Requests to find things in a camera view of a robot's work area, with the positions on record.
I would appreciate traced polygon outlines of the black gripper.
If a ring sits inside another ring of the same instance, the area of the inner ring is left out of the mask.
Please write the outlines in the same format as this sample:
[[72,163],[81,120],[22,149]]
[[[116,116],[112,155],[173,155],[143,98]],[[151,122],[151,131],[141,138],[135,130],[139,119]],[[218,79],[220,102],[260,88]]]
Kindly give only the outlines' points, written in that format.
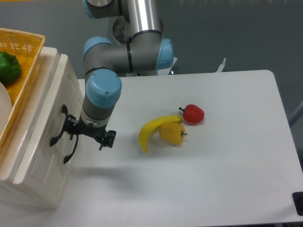
[[69,134],[70,139],[74,135],[91,137],[99,142],[99,150],[102,150],[102,148],[112,148],[116,137],[116,131],[106,131],[106,126],[105,124],[101,127],[94,127],[92,123],[86,124],[81,118],[77,120],[73,115],[69,114],[63,128]]

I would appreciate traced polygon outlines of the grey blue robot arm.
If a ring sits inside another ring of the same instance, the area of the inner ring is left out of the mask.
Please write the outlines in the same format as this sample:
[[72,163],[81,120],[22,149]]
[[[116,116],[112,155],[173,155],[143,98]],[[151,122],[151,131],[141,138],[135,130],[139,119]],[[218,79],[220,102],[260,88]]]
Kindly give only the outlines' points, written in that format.
[[154,0],[85,0],[93,18],[122,16],[130,24],[124,44],[114,46],[95,36],[84,44],[85,96],[78,120],[67,117],[70,135],[93,138],[102,148],[112,147],[115,131],[106,131],[111,113],[121,95],[120,75],[170,68],[173,47],[163,38]]

